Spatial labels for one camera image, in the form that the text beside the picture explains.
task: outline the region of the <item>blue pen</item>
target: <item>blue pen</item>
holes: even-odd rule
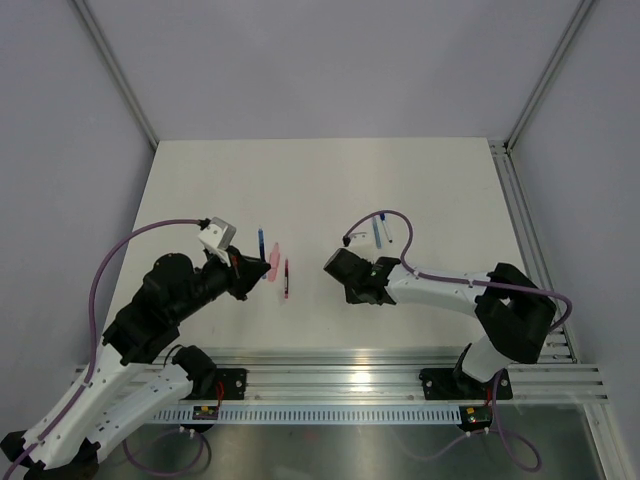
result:
[[[387,225],[387,219],[384,217],[384,213],[380,214],[380,220],[382,221],[382,228],[384,228],[384,234],[387,236],[387,241],[389,243],[393,243],[393,238],[391,238],[391,230],[389,230],[389,225]]]
[[[376,222],[376,217],[371,219],[371,223],[373,223],[373,236],[376,237],[376,247],[380,250],[382,248],[382,240],[380,240],[380,232],[378,231],[378,222]]]
[[[262,227],[258,227],[258,247],[260,248],[260,260],[267,261],[267,257],[264,254],[264,232]]]

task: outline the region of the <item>white table surface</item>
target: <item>white table surface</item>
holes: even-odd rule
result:
[[[163,141],[149,175],[136,228],[171,218],[218,216],[238,229],[233,244],[258,256],[279,242],[277,281],[261,281],[246,302],[223,295],[182,323],[179,342],[203,348],[414,348],[463,346],[479,322],[423,305],[348,305],[322,267],[360,217],[391,208],[415,227],[410,263],[488,271],[521,257],[487,141],[483,138]],[[407,238],[390,218],[397,256]],[[170,252],[204,262],[198,229],[164,227],[129,246],[107,325]],[[283,299],[284,257],[290,297]]]

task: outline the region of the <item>metal floor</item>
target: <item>metal floor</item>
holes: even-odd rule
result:
[[[506,428],[533,441],[544,462],[537,478],[603,479],[600,464],[585,427],[574,407],[500,407]],[[130,437],[135,451],[166,426],[147,425]],[[525,479],[536,478],[514,466],[495,435],[463,441],[439,459],[423,463],[412,459],[430,455],[461,434],[453,426],[215,426],[206,433],[212,448],[185,478],[215,480],[408,480],[408,479]],[[533,456],[516,446],[522,460]],[[186,435],[166,437],[138,459],[158,470],[171,471],[189,463],[197,442]],[[116,449],[96,478],[157,478],[123,462]]]

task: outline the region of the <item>white enclosure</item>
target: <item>white enclosure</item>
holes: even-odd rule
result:
[[[396,208],[415,224],[415,263],[507,261],[573,298],[545,347],[555,365],[528,372],[554,380],[520,398],[561,385],[584,407],[606,478],[635,478],[639,21],[632,1],[5,0],[0,434],[35,423],[86,361],[93,272],[134,218],[217,215],[253,255],[261,225],[267,252],[278,241],[290,258],[286,302],[279,277],[181,328],[181,342],[223,347],[231,363],[233,349],[274,352],[283,338],[459,351],[478,323],[347,309],[321,272],[360,216]],[[201,263],[196,234],[136,240],[119,280],[122,256],[103,279],[100,323],[158,256]],[[570,378],[582,368],[571,362],[597,367]]]

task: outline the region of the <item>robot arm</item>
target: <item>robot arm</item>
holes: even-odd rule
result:
[[[419,278],[397,258],[381,257],[372,264],[341,248],[324,270],[344,286],[351,304],[421,303],[477,318],[486,335],[465,349],[454,371],[463,392],[482,389],[509,363],[536,363],[556,311],[543,296],[474,285],[481,280],[536,288],[516,267],[504,263],[483,273],[420,270],[465,281],[456,284]]]
[[[202,227],[199,239],[206,263],[194,268],[182,254],[167,254],[154,263],[131,303],[105,330],[94,375],[73,407],[69,410],[70,400],[84,385],[86,370],[37,425],[2,440],[0,447],[12,461],[37,445],[22,461],[30,469],[26,478],[91,478],[83,475],[93,475],[97,463],[148,417],[190,394],[198,398],[213,385],[211,359],[196,347],[182,348],[157,379],[108,408],[117,393],[178,338],[182,321],[225,292],[245,300],[271,268],[230,245],[233,226],[214,218]],[[61,412],[67,413],[40,441]]]

